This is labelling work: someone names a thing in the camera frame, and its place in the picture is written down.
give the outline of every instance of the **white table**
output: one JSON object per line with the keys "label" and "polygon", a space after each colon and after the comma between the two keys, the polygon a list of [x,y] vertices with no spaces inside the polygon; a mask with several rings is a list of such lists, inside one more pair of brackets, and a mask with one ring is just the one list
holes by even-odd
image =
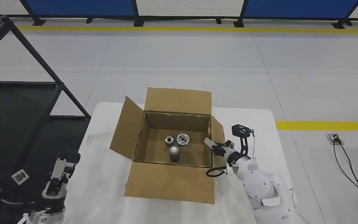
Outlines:
{"label": "white table", "polygon": [[[79,150],[81,160],[68,184],[64,223],[255,223],[242,183],[232,173],[215,180],[215,205],[125,197],[131,161],[109,149],[122,106],[111,102],[96,106]],[[255,129],[255,158],[260,169],[279,172],[292,186],[270,111],[213,108],[213,115],[223,125],[226,139],[236,146],[240,140],[232,136],[232,125]],[[253,138],[248,140],[251,156]]]}

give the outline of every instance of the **gray floor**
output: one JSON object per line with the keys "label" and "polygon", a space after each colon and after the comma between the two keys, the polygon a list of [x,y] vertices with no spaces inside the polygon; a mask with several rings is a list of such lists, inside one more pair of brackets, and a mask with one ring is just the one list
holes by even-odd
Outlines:
{"label": "gray floor", "polygon": [[[147,87],[173,87],[212,91],[218,107],[269,109],[276,120],[358,120],[357,35],[24,34],[91,114],[102,101],[123,102],[127,95],[144,103]],[[0,81],[51,81],[11,34],[0,41],[0,52]],[[53,114],[80,112],[61,96]],[[311,223],[356,223],[358,191],[337,167],[324,133],[279,133],[299,206]],[[358,167],[357,133],[340,134]],[[340,151],[338,157],[347,164]]]}

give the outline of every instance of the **metal cylinder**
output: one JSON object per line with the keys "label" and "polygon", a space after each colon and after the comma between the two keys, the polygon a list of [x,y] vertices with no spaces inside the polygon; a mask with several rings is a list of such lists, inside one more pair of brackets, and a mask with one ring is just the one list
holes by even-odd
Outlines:
{"label": "metal cylinder", "polygon": [[177,162],[179,161],[179,148],[177,146],[172,146],[169,148],[169,156],[170,156],[170,160],[172,162]]}
{"label": "metal cylinder", "polygon": [[174,145],[174,138],[171,136],[167,136],[165,141],[166,141],[167,147],[171,147]]}
{"label": "metal cylinder", "polygon": [[189,136],[185,133],[181,133],[177,137],[177,143],[180,147],[184,148],[189,144]]}

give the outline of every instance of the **robotic arm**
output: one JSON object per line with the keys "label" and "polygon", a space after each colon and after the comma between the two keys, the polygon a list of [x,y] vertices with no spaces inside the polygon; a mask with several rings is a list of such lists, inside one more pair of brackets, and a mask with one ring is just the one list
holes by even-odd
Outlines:
{"label": "robotic arm", "polygon": [[42,198],[36,202],[36,207],[31,211],[26,224],[60,224],[63,222],[67,183],[80,158],[80,154],[75,150],[60,152],[51,178],[42,192]]}
{"label": "robotic arm", "polygon": [[[223,143],[213,142],[208,138],[204,143],[209,146],[217,156],[233,168],[237,178],[243,182],[245,192],[251,205],[253,215],[258,224],[302,224],[308,223],[300,214],[296,207],[285,180],[280,174],[268,174],[258,168],[255,160],[247,156],[248,146],[247,138],[253,134],[253,130],[242,125],[232,127],[234,136],[241,140],[241,151],[234,149],[234,143],[226,141]],[[211,175],[210,169],[206,174],[210,177],[216,177],[224,174],[222,171],[219,175]],[[262,200],[269,198],[280,198],[280,204],[276,206],[264,206]]]}

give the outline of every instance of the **open cardboard box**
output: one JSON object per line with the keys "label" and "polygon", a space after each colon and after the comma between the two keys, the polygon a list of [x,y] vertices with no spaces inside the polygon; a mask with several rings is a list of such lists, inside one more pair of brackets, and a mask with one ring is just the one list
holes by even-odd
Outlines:
{"label": "open cardboard box", "polygon": [[[180,159],[171,162],[164,139],[189,135]],[[204,138],[224,142],[222,125],[211,115],[211,92],[148,88],[142,110],[126,97],[110,149],[133,161],[125,196],[215,203],[211,167],[224,161]]]}

